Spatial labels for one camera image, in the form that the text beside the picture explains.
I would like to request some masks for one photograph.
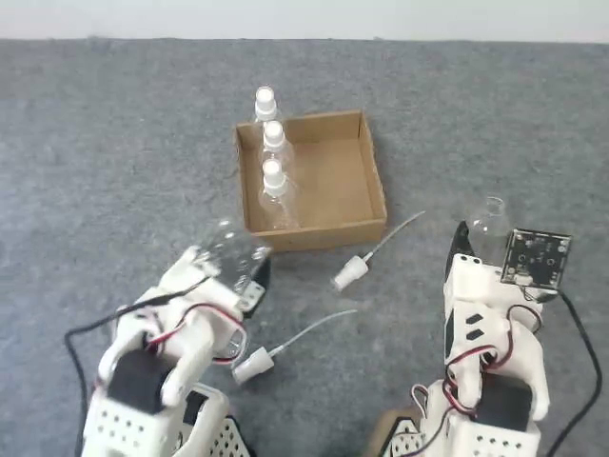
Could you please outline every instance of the black wire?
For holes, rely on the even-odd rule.
[[[573,416],[573,419],[571,419],[569,424],[567,424],[567,427],[565,427],[559,433],[559,436],[554,441],[554,444],[552,444],[552,446],[550,447],[550,450],[548,451],[546,457],[553,457],[554,455],[556,455],[557,451],[559,450],[560,445],[562,444],[564,439],[567,437],[569,432],[588,413],[588,411],[592,408],[594,403],[599,399],[600,392],[602,391],[602,370],[600,368],[599,358],[597,357],[597,354],[595,353],[594,348],[592,346],[592,342],[590,341],[590,337],[588,336],[586,329],[584,328],[583,324],[581,323],[581,319],[578,316],[578,312],[575,310],[575,306],[573,305],[571,300],[569,300],[569,298],[564,294],[564,292],[562,290],[559,290],[559,295],[560,295],[560,298],[562,298],[562,301],[564,302],[564,304],[569,308],[571,317],[573,318],[573,321],[575,322],[575,325],[578,328],[578,331],[580,332],[581,340],[583,340],[583,343],[585,344],[586,349],[588,349],[588,354],[590,354],[590,359],[592,359],[592,365],[594,365],[594,371],[597,374],[597,381],[596,381],[596,384],[594,387],[594,391],[592,392],[592,395],[590,396],[590,399],[586,402],[586,404],[583,406],[583,408],[580,410],[580,412],[578,412],[575,416]]]
[[[197,284],[179,292],[168,293],[165,295],[159,295],[156,297],[149,298],[142,302],[135,303],[133,305],[129,305],[128,307],[121,308],[116,312],[98,319],[90,324],[86,324],[84,326],[71,328],[64,335],[64,344],[66,345],[66,349],[68,350],[69,357],[74,364],[74,368],[76,368],[76,374],[78,375],[78,383],[80,387],[80,416],[78,421],[78,435],[76,436],[76,446],[74,447],[74,455],[76,457],[80,457],[81,452],[83,451],[83,432],[85,431],[85,422],[87,421],[87,379],[85,377],[85,370],[83,369],[83,365],[80,362],[80,358],[78,357],[78,353],[76,352],[76,348],[72,343],[72,337],[75,335],[81,335],[83,333],[89,333],[90,331],[95,330],[96,328],[107,324],[108,322],[112,322],[116,319],[121,318],[125,314],[129,314],[130,312],[137,311],[138,309],[142,309],[145,307],[160,307],[162,305],[166,305],[169,301],[173,300],[177,297],[182,297],[189,292],[193,291],[195,288],[199,287],[204,280],[198,282]]]
[[[438,426],[438,429],[436,430],[436,432],[433,434],[433,436],[429,439],[429,441],[427,443],[425,443],[423,446],[419,447],[417,450],[414,450],[412,452],[407,452],[405,454],[401,454],[397,457],[415,457],[416,455],[421,455],[422,453],[424,453],[432,444],[434,441],[436,441],[436,439],[440,436],[440,433],[442,432],[442,429],[444,428],[444,422],[446,421],[446,416],[448,416],[448,413],[450,411],[452,411],[454,408],[450,407],[449,409],[447,409],[444,414],[442,415],[442,419],[440,420],[440,425]],[[393,456],[393,449],[390,447],[389,448],[390,451],[390,455]]]

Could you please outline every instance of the white wire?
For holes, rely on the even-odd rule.
[[[415,384],[413,387],[410,388],[410,397],[412,398],[412,401],[419,408],[419,411],[421,412],[422,417],[424,417],[426,419],[427,418],[427,407],[426,406],[424,407],[421,404],[421,402],[419,401],[419,398],[417,398],[417,394],[416,394],[417,388],[422,390],[427,397],[429,396],[429,390],[427,390],[427,387],[425,387],[423,384]]]
[[[345,316],[346,314],[352,314],[354,312],[358,312],[356,309],[348,309],[347,311],[339,311],[339,312],[335,312],[334,314],[330,314],[329,316],[325,316],[324,318],[320,319],[317,322],[314,322],[313,324],[311,324],[310,326],[308,326],[307,328],[305,328],[303,331],[297,333],[296,335],[292,336],[289,340],[287,340],[285,343],[283,343],[282,345],[277,346],[276,348],[274,348],[273,350],[271,350],[268,355],[271,357],[274,357],[275,355],[279,354],[281,351],[285,350],[289,345],[291,345],[292,343],[294,343],[296,340],[298,340],[300,337],[305,336],[306,333],[308,333],[309,331],[311,331],[312,329],[320,326],[321,324],[323,324],[324,322],[329,321],[330,319],[334,319],[335,317],[341,317],[341,316]]]
[[[368,252],[364,257],[363,260],[365,262],[367,262],[368,260],[370,260],[370,257],[372,257],[374,254],[377,253],[377,251],[382,248],[384,246],[384,244],[389,241],[391,238],[393,238],[400,230],[402,230],[404,227],[406,227],[408,224],[410,224],[412,221],[414,221],[415,219],[417,219],[419,216],[423,216],[425,214],[425,211],[421,211],[418,212],[417,214],[415,214],[414,216],[409,217],[408,219],[406,219],[405,221],[403,221],[401,224],[399,224],[397,227],[395,227],[393,230],[391,230],[382,240],[381,242],[375,246],[370,252]]]

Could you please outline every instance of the cardboard box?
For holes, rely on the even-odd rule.
[[[262,188],[260,126],[236,128],[246,228],[276,251],[332,248],[381,239],[387,221],[370,129],[359,110],[284,122],[296,150],[301,227],[269,230],[258,203]]]

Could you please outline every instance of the bottle cap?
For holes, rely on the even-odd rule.
[[[284,127],[281,122],[269,121],[265,123],[265,148],[277,151],[285,143]]]
[[[285,193],[287,189],[287,178],[282,170],[282,163],[277,159],[267,159],[263,163],[265,191],[273,197]]]
[[[262,86],[256,90],[256,103],[254,104],[256,118],[259,121],[272,121],[277,116],[277,102],[275,92],[269,86]]]

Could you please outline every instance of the plastic tube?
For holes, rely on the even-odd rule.
[[[329,316],[325,316],[323,319],[320,319],[319,321],[314,322],[313,324],[311,324],[310,326],[305,328],[303,331],[301,331],[301,332],[297,333],[296,335],[292,336],[289,340],[287,340],[282,345],[278,345],[276,348],[272,349],[268,353],[268,355],[270,355],[271,357],[274,357],[275,355],[279,354],[283,350],[287,349],[287,347],[290,346],[292,343],[294,343],[296,340],[298,340],[301,337],[305,336],[309,331],[311,331],[314,328],[317,328],[318,326],[320,326],[324,322],[327,322],[327,321],[329,321],[331,319],[334,319],[336,317],[341,317],[341,316],[345,316],[347,314],[352,314],[354,312],[358,312],[358,311],[356,309],[349,309],[347,311],[339,311],[339,312],[335,312],[334,314],[330,314]]]

